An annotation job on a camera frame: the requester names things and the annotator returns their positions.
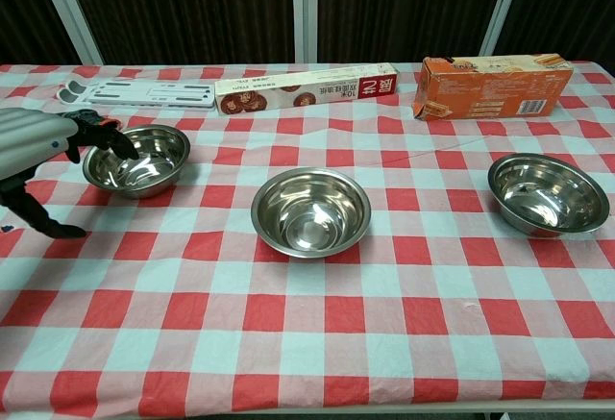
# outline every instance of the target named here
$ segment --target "orange box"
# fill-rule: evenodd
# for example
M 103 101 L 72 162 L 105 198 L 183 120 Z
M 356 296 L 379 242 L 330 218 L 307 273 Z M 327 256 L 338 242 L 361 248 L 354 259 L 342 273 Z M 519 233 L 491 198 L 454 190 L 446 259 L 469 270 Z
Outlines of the orange box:
M 572 66 L 556 53 L 425 58 L 414 98 L 414 117 L 549 115 L 572 74 Z

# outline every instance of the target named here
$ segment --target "snack box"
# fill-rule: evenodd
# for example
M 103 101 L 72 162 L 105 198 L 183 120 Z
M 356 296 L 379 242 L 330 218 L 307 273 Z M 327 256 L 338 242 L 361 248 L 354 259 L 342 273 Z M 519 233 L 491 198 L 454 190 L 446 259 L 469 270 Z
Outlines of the snack box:
M 225 114 L 360 100 L 391 94 L 398 72 L 390 62 L 292 72 L 215 83 L 218 109 Z
M 414 98 L 422 120 L 549 115 L 573 74 L 556 53 L 425 58 Z

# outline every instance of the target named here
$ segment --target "cookie image on box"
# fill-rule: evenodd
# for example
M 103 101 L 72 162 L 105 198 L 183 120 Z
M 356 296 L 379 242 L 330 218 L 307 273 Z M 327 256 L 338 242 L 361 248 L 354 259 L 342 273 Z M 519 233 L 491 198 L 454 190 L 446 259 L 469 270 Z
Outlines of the cookie image on box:
M 244 105 L 246 111 L 262 111 L 267 108 L 267 100 L 262 95 L 257 95 L 254 101 Z
M 220 102 L 220 109 L 225 114 L 237 114 L 243 111 L 243 106 L 235 95 L 227 95 Z
M 309 106 L 316 104 L 316 97 L 313 93 L 302 93 L 301 95 L 295 98 L 295 101 L 292 102 L 293 106 Z
M 239 100 L 239 103 L 245 106 L 252 103 L 257 98 L 257 93 L 255 91 L 241 91 L 236 93 L 235 96 L 237 100 Z

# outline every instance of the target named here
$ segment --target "tablecloth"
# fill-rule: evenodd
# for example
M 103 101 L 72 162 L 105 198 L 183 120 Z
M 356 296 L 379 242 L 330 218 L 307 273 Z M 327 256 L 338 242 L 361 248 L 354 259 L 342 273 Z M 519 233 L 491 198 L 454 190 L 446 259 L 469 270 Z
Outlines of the tablecloth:
M 244 409 L 615 398 L 615 220 L 527 238 L 486 172 L 512 152 L 589 173 L 615 207 L 614 80 L 591 62 L 549 118 L 425 123 L 395 95 L 281 111 L 100 108 L 192 144 L 178 184 L 126 200 L 59 156 L 28 190 L 85 239 L 0 212 L 0 412 L 179 416 Z M 68 79 L 196 80 L 327 65 L 0 67 L 1 107 L 65 111 Z M 268 178 L 327 166 L 373 214 L 350 250 L 281 255 L 249 215 Z

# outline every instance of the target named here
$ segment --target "robotic arm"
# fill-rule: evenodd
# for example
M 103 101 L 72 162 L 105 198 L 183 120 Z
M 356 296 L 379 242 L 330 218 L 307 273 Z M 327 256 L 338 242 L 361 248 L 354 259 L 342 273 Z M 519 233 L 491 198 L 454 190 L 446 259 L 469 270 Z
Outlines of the robotic arm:
M 26 182 L 37 167 L 65 152 L 79 163 L 79 146 L 109 149 L 120 159 L 137 159 L 133 143 L 93 110 L 51 114 L 22 108 L 0 110 L 0 205 L 7 207 L 35 230 L 53 238 L 83 237 L 77 226 L 63 225 L 26 192 Z

